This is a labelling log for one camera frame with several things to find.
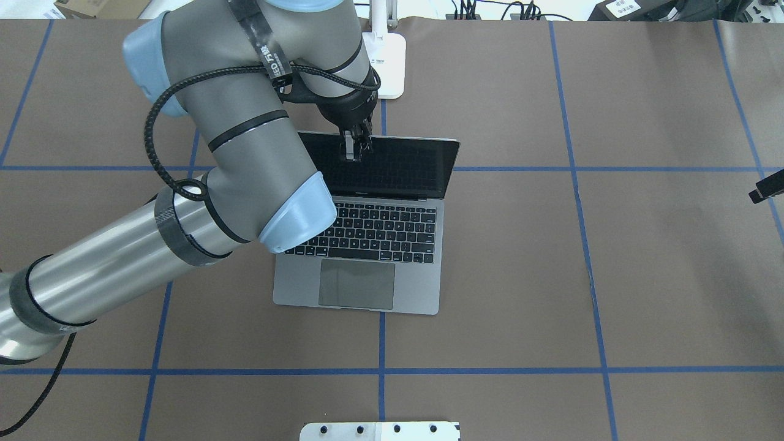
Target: gray robot arm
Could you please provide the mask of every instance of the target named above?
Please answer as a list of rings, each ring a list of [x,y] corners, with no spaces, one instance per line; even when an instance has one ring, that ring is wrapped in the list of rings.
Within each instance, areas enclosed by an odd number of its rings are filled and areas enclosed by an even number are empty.
[[[258,16],[237,13],[253,6],[267,22],[266,34],[254,28]],[[196,0],[131,34],[125,55],[137,84],[155,99],[184,78],[258,64],[267,44],[267,51],[296,64],[374,82],[353,2],[341,0]],[[269,75],[273,81],[276,74]],[[178,92],[164,112],[188,113],[217,164],[198,178],[206,193],[186,187],[203,200],[167,186],[154,201],[65,250],[0,274],[0,365],[37,359],[104,312],[215,264],[244,243],[260,240],[280,253],[326,229],[335,207],[281,98],[315,102],[346,136],[351,160],[369,142],[376,93],[307,73],[294,80],[290,97],[258,74],[213,78]]]

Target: barcode label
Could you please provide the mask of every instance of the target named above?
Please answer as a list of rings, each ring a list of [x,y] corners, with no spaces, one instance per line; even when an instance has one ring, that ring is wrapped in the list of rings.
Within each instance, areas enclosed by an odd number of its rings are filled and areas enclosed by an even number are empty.
[[[627,16],[642,8],[634,0],[616,0],[615,2],[608,3],[607,9],[615,18],[621,18],[622,16]]]

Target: laptop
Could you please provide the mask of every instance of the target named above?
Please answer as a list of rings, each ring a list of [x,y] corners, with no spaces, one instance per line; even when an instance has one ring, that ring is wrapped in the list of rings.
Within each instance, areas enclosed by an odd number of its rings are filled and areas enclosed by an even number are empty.
[[[459,142],[373,137],[360,162],[347,162],[340,135],[299,135],[338,217],[276,255],[274,303],[436,314],[444,196]]]

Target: white bracket with holes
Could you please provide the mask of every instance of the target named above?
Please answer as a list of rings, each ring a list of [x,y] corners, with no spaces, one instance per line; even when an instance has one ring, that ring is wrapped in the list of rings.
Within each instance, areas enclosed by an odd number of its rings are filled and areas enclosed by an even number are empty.
[[[310,423],[299,441],[460,441],[460,423],[449,421],[386,421]]]

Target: cardboard box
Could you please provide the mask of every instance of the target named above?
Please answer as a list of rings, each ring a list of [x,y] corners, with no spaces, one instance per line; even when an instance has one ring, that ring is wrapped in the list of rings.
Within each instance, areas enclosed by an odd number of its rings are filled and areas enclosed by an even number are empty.
[[[56,0],[66,18],[134,19],[150,4],[150,0]]]

